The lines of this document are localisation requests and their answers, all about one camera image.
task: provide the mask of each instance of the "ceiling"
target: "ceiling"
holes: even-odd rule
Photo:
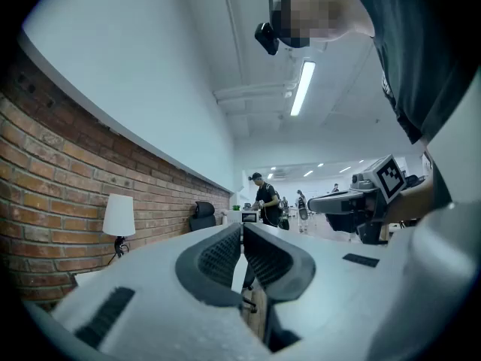
[[[265,179],[270,173],[274,174],[270,181],[301,181],[301,180],[313,180],[313,179],[326,179],[330,177],[345,177],[354,172],[360,172],[374,163],[375,160],[365,160],[363,162],[351,161],[351,162],[338,162],[338,163],[324,163],[322,167],[318,167],[317,164],[302,164],[302,165],[283,165],[276,167],[275,170],[271,168],[251,168],[248,173],[258,172],[262,174]],[[350,167],[349,170],[339,172],[345,168]],[[304,176],[307,172],[313,171],[308,176]]]
[[[188,2],[210,66],[214,95],[236,139],[369,129],[379,122],[395,125],[370,38],[349,34],[329,43],[323,53],[311,48],[290,50],[281,43],[278,54],[270,56],[254,38],[257,25],[268,21],[268,0]],[[285,99],[283,83],[299,78],[304,59],[316,62],[316,70],[301,113],[291,117],[295,90]]]

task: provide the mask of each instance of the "black t-shirt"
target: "black t-shirt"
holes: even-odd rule
[[[443,23],[438,0],[361,0],[372,19],[383,90],[411,143],[430,141],[455,110],[477,67]],[[449,193],[434,166],[435,207]]]
[[[264,203],[268,203],[272,201],[273,197],[277,195],[276,190],[274,187],[266,182],[262,184],[257,190],[256,202],[264,201]],[[267,208],[261,209],[261,217],[265,221],[265,217],[267,215],[267,220],[270,224],[277,225],[278,218],[279,218],[279,208],[277,205],[269,206]]]

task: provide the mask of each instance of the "table lamp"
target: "table lamp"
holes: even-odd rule
[[[119,258],[124,254],[124,249],[129,251],[124,241],[127,236],[135,234],[134,199],[131,196],[109,195],[102,231],[117,237],[114,246]]]

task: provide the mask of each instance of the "fluorescent light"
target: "fluorescent light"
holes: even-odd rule
[[[304,62],[302,65],[301,80],[299,81],[298,91],[295,94],[294,104],[292,105],[291,117],[296,117],[299,115],[302,103],[304,103],[304,98],[307,94],[307,89],[309,88],[310,79],[313,76],[314,68],[316,67],[315,62]]]

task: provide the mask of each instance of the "black office chair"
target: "black office chair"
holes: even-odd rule
[[[216,218],[213,213],[215,209],[209,202],[196,201],[197,207],[195,214],[189,217],[189,227],[194,232],[195,230],[205,229],[206,227],[213,227],[216,225]]]
[[[244,278],[244,284],[242,285],[242,288],[252,290],[255,278],[256,275],[254,274],[253,268],[250,264],[247,264],[246,277]],[[251,313],[257,313],[257,305],[254,302],[244,296],[242,296],[242,300],[250,305]]]

